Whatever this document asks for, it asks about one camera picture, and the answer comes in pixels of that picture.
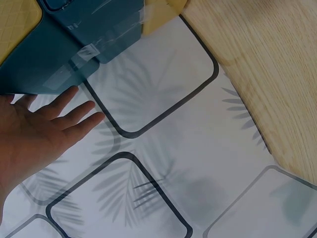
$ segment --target rounded square outline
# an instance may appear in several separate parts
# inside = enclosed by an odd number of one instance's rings
[[[17,234],[19,231],[21,231],[23,228],[25,228],[26,226],[28,226],[31,222],[33,222],[35,219],[41,219],[41,220],[44,220],[46,221],[47,223],[49,223],[51,225],[51,227],[53,229],[56,230],[56,232],[58,232],[60,234],[60,237],[61,238],[66,238],[63,236],[63,234],[54,227],[54,225],[52,224],[52,222],[46,217],[46,216],[43,216],[41,214],[35,214],[33,215],[32,217],[30,217],[26,222],[24,222],[21,226],[19,226],[17,229],[15,229],[14,231],[12,231],[10,234],[8,234],[5,238],[11,238],[13,237],[15,234]]]
[[[295,175],[292,175],[288,172],[286,172],[285,170],[281,169],[279,166],[276,166],[276,165],[269,165],[267,167],[264,168],[264,170],[262,170],[262,172],[255,178],[255,180],[252,181],[252,183],[250,183],[250,185],[223,211],[223,213],[220,214],[220,216],[204,231],[203,233],[203,238],[208,238],[208,233],[209,231],[211,230],[211,228],[215,225],[215,223],[217,221],[219,221],[225,213],[227,213],[231,207],[234,206],[234,204],[236,204],[252,187],[253,185],[268,171],[268,170],[276,170],[278,172],[280,172],[281,174],[284,174],[300,183],[302,183],[303,185],[306,185],[314,190],[317,191],[317,186],[295,176]],[[307,238],[313,238],[313,236],[317,233],[317,228],[315,228],[315,230],[313,230],[313,232],[307,237]]]
[[[175,216],[178,218],[181,224],[184,225],[184,227],[187,230],[187,233],[185,235],[185,238],[190,238],[193,234],[193,228],[186,222],[186,220],[183,218],[183,216],[179,213],[179,211],[176,209],[176,207],[173,205],[173,203],[170,201],[170,199],[167,197],[167,195],[164,193],[164,191],[161,189],[160,185],[155,181],[155,179],[151,176],[151,174],[146,170],[146,168],[141,164],[139,159],[133,155],[130,152],[119,152],[112,157],[110,157],[108,160],[103,162],[100,166],[98,166],[96,169],[94,169],[90,174],[82,178],[80,181],[78,181],[74,186],[72,186],[69,190],[65,191],[63,194],[61,194],[58,198],[56,198],[53,202],[51,202],[46,207],[46,215],[50,223],[57,227],[58,233],[62,234],[65,238],[70,238],[67,233],[63,230],[63,228],[53,219],[51,210],[52,208],[58,204],[60,201],[62,201],[66,196],[68,196],[70,193],[75,191],[77,188],[79,188],[81,185],[83,185],[85,182],[93,178],[95,175],[97,175],[99,172],[101,172],[103,169],[105,169],[108,165],[110,165],[112,162],[118,160],[118,159],[128,159],[135,163],[135,165],[139,168],[139,170],[143,173],[143,175],[148,179],[148,181],[153,185],[153,187],[157,190],[161,198],[165,201],[165,203],[168,205],[168,207],[171,209],[171,211],[175,214]]]
[[[199,94],[205,87],[207,87],[212,81],[214,81],[219,74],[219,64],[215,57],[212,55],[210,50],[207,48],[207,46],[204,44],[202,39],[198,36],[198,34],[194,31],[194,29],[190,26],[190,24],[186,21],[186,19],[182,16],[179,15],[179,17],[182,19],[182,21],[185,23],[185,25],[189,28],[189,30],[192,32],[192,34],[195,36],[195,38],[198,40],[198,42],[201,44],[201,46],[204,48],[208,56],[211,58],[213,62],[213,73],[210,76],[209,79],[207,79],[205,82],[203,82],[198,88],[196,88],[193,92],[188,94],[186,97],[175,103],[173,106],[171,106],[169,109],[167,109],[165,112],[157,116],[155,119],[153,119],[151,122],[146,124],[144,127],[139,129],[138,131],[130,132],[122,129],[119,124],[116,122],[116,120],[112,117],[111,113],[108,111],[108,109],[105,107],[105,105],[102,103],[98,95],[95,93],[93,88],[91,87],[90,83],[85,80],[84,85],[87,87],[88,91],[91,93],[103,113],[106,115],[106,117],[109,119],[110,123],[113,125],[113,127],[117,130],[117,132],[128,139],[134,139],[151,129],[153,126],[155,126],[157,123],[162,121],[164,118],[172,114],[175,110],[180,108],[182,105],[187,103],[189,100],[191,100],[193,97],[195,97],[197,94]]]

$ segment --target hand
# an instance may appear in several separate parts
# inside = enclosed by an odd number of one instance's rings
[[[0,96],[0,224],[8,194],[22,181],[60,157],[104,118],[95,113],[82,122],[95,103],[88,101],[64,117],[59,114],[78,92],[70,87],[52,103],[32,113],[36,95]]]

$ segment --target wooden table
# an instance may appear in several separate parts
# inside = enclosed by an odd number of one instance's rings
[[[278,163],[317,184],[317,1],[191,0],[183,15]]]

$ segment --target white tiled mat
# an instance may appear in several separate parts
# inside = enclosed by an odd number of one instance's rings
[[[82,88],[63,115],[94,98],[107,119],[10,194],[0,237],[313,238],[316,187],[265,171],[260,132],[181,18]]]
[[[252,119],[233,92],[229,79],[219,75],[127,148],[159,181],[194,228],[194,237],[201,236],[266,166],[274,164],[264,142],[257,145],[259,138],[253,140],[256,126],[249,123],[245,128]],[[241,111],[228,111],[231,107]],[[234,119],[241,114],[248,116]]]
[[[70,223],[63,221],[60,213],[66,211],[64,207],[60,207],[60,203],[52,206],[52,217],[70,237],[91,238],[101,234],[107,237],[131,238],[185,237],[186,227],[167,207],[158,192],[153,196],[157,194],[157,203],[165,206],[165,209],[153,210],[153,205],[138,206],[140,202],[136,199],[143,188],[136,186],[145,182],[149,180],[135,163],[119,158],[93,177],[85,179],[71,193],[81,211],[69,210],[68,214],[73,217],[80,214],[80,218]]]
[[[0,238],[10,234],[31,217],[31,206],[32,201],[25,196],[21,187],[16,187],[4,203]]]
[[[137,132],[213,75],[210,56],[180,18],[143,37],[89,83],[119,127]]]
[[[272,167],[205,237],[304,238],[316,214],[317,191]]]
[[[44,216],[35,215],[27,221],[22,229],[14,231],[8,238],[62,238]]]

